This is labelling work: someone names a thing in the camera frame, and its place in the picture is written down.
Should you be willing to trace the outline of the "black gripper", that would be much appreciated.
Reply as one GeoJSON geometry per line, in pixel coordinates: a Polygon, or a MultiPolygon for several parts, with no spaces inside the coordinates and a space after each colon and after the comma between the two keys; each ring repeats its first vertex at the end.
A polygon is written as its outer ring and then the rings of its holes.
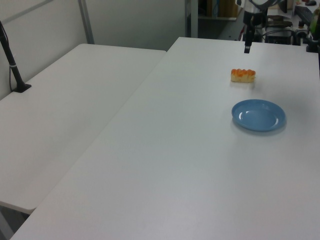
{"type": "Polygon", "coordinates": [[[244,43],[244,53],[249,54],[252,46],[252,42],[255,37],[255,26],[262,24],[263,19],[265,18],[265,14],[263,12],[250,12],[244,11],[243,15],[243,23],[246,26],[245,32],[245,43],[244,43]]]}

